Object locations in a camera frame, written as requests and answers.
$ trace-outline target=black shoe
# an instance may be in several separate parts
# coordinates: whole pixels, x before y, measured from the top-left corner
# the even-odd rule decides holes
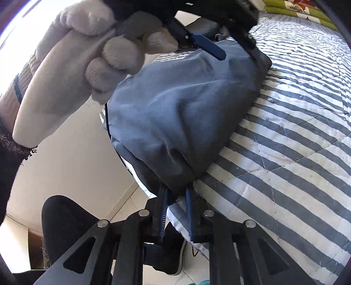
[[[178,275],[181,272],[185,245],[186,240],[172,224],[169,223],[165,228],[165,236],[160,244],[162,247],[162,254],[159,266],[154,266],[153,268],[168,275]]]

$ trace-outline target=striped bedding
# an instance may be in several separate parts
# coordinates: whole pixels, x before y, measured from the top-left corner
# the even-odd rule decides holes
[[[194,186],[230,220],[258,222],[316,283],[333,284],[351,254],[351,52],[336,33],[289,18],[263,16],[252,29],[273,65]],[[184,201],[168,218],[189,240]],[[206,244],[195,247],[208,257]]]

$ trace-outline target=bed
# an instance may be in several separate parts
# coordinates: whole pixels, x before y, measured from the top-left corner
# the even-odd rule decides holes
[[[351,254],[351,52],[338,32],[284,15],[261,14],[251,34],[272,67],[194,188],[230,220],[258,222],[317,284],[333,284]],[[167,215],[189,240],[184,201]]]

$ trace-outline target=silver rivet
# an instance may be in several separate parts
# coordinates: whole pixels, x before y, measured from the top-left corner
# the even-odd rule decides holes
[[[98,221],[98,227],[107,227],[107,226],[108,226],[108,220]]]
[[[138,214],[139,214],[139,216],[141,216],[141,217],[147,217],[147,216],[150,214],[150,212],[149,212],[148,210],[146,210],[146,209],[142,209],[142,210],[140,210],[140,211],[138,212]]]
[[[205,210],[204,211],[204,216],[205,217],[213,217],[214,216],[214,211],[212,211],[212,210]]]
[[[253,221],[253,220],[247,220],[247,221],[245,222],[245,226],[246,226],[246,227],[249,227],[249,228],[254,228],[254,227],[256,227],[256,222]]]

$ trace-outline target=black sleeve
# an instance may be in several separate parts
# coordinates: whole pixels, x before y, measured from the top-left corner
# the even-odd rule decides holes
[[[17,144],[0,121],[0,225],[6,215],[7,202],[18,168],[34,152],[35,149]]]

